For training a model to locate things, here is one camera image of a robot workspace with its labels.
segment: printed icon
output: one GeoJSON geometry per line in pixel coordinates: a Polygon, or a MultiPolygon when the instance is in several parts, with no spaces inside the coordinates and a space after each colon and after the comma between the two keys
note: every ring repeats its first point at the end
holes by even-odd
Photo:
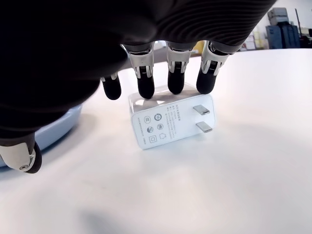
{"type": "Polygon", "coordinates": [[[154,119],[155,119],[156,121],[160,121],[160,120],[161,120],[161,114],[156,114],[156,115],[154,116],[154,119]]]}
{"type": "Polygon", "coordinates": [[[162,133],[162,134],[159,134],[159,137],[160,137],[160,139],[164,139],[164,138],[166,138],[167,136],[166,136],[166,134],[162,133]]]}
{"type": "Polygon", "coordinates": [[[148,128],[147,128],[147,132],[148,132],[148,133],[152,133],[153,131],[154,131],[154,128],[153,128],[153,127],[148,127],[148,128]]]}
{"type": "Polygon", "coordinates": [[[161,130],[161,129],[164,128],[164,125],[162,125],[162,124],[160,123],[159,125],[157,125],[157,128],[158,128],[159,130],[161,130]]]}
{"type": "Polygon", "coordinates": [[[150,143],[154,143],[157,141],[156,136],[150,136],[150,143]]]}
{"type": "Polygon", "coordinates": [[[151,117],[149,116],[144,117],[144,122],[149,124],[151,122],[151,117]]]}

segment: black thumb tip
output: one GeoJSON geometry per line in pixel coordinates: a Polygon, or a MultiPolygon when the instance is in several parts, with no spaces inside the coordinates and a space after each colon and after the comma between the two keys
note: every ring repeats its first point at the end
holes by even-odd
{"type": "Polygon", "coordinates": [[[31,169],[26,171],[26,173],[29,173],[29,174],[37,173],[39,171],[39,169],[41,168],[41,165],[42,165],[41,150],[40,150],[40,148],[36,142],[35,142],[34,150],[36,152],[35,162],[34,162],[33,166],[31,167],[31,169]]]}

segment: metal prong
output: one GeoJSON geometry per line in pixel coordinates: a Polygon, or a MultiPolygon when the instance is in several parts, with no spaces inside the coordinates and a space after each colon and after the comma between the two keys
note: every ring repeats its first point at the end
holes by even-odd
{"type": "Polygon", "coordinates": [[[198,128],[200,128],[204,133],[211,132],[213,129],[204,121],[196,124],[198,128]]]}
{"type": "Polygon", "coordinates": [[[210,111],[203,105],[194,106],[193,109],[200,113],[202,116],[210,113],[210,111]]]}

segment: white tabletop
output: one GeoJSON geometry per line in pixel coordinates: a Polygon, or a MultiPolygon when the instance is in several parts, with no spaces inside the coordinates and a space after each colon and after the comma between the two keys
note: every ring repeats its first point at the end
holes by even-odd
{"type": "MultiPolygon", "coordinates": [[[[141,150],[127,96],[102,87],[34,175],[0,171],[1,234],[312,233],[312,50],[240,52],[212,92],[217,125],[141,150]]],[[[195,84],[200,58],[186,81],[195,84]]],[[[155,85],[167,63],[154,66],[155,85]]]]}

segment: white power adapter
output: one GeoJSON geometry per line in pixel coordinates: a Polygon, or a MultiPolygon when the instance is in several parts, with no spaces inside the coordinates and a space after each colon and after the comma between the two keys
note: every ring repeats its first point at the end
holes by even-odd
{"type": "Polygon", "coordinates": [[[150,100],[135,93],[129,96],[129,104],[132,127],[142,149],[210,132],[215,126],[212,97],[201,95],[189,84],[179,95],[167,86],[158,87],[150,100]]]}

